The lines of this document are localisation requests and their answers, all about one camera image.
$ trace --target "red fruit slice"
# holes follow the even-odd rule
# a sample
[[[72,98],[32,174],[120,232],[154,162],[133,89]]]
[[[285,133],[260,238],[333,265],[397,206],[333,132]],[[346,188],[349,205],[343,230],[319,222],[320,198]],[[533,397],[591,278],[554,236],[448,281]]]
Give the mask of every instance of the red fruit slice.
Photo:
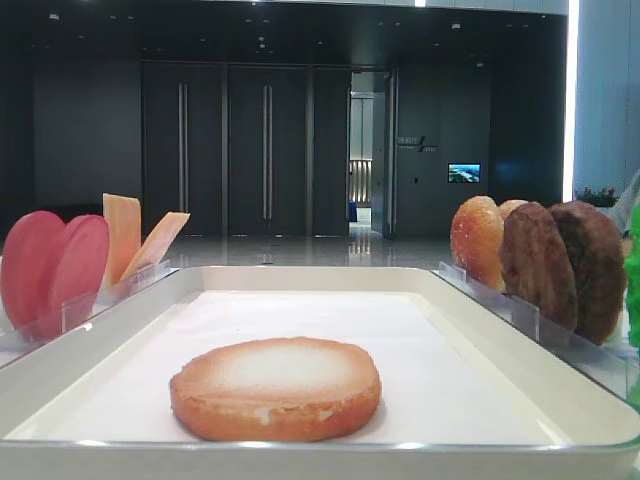
[[[12,325],[22,329],[37,318],[42,275],[51,239],[64,231],[55,214],[36,211],[25,215],[11,228],[4,245],[0,284],[2,303]]]
[[[108,253],[109,229],[99,215],[76,217],[53,238],[37,301],[35,330],[40,337],[54,337],[87,320]]]

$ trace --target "open doorway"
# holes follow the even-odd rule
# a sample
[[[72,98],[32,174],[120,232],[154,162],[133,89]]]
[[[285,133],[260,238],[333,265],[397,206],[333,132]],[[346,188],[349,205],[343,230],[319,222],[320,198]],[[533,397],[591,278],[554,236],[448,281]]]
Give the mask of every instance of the open doorway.
[[[371,175],[373,171],[373,72],[351,79],[349,128],[349,230],[371,232]]]

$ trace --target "potted plant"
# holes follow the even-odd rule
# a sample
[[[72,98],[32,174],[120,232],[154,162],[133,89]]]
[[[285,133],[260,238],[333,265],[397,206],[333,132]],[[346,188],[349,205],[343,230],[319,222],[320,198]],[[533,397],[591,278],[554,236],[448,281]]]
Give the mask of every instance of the potted plant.
[[[613,187],[592,190],[591,187],[587,185],[583,190],[575,190],[575,199],[589,203],[601,212],[607,213],[618,201],[619,197],[616,197],[615,193],[616,189]]]

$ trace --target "reflective floor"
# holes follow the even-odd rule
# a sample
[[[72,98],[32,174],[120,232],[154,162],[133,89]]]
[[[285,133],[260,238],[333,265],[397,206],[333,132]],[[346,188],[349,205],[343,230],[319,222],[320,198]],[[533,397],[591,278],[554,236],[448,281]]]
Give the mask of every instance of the reflective floor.
[[[352,227],[349,238],[187,237],[167,257],[174,267],[200,265],[403,266],[436,268],[451,263],[447,239],[385,240],[366,227]]]

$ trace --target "clear acrylic holder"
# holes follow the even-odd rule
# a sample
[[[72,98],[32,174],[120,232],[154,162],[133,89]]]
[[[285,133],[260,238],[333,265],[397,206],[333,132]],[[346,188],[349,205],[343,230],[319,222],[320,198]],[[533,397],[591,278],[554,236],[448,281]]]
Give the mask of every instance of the clear acrylic holder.
[[[535,305],[518,297],[507,297],[471,278],[459,267],[440,262],[436,273],[551,354],[640,409],[637,355],[615,355],[552,322]]]
[[[166,277],[171,273],[169,263],[167,260],[157,265],[149,265],[122,282],[102,288],[98,293],[88,293],[65,302],[60,310],[38,318],[32,324],[8,330],[4,334],[0,332],[0,367],[80,327],[106,309]],[[1,319],[3,325],[11,325],[1,308],[0,316],[5,316]],[[42,332],[43,325],[47,326],[46,335],[36,335],[35,332]]]

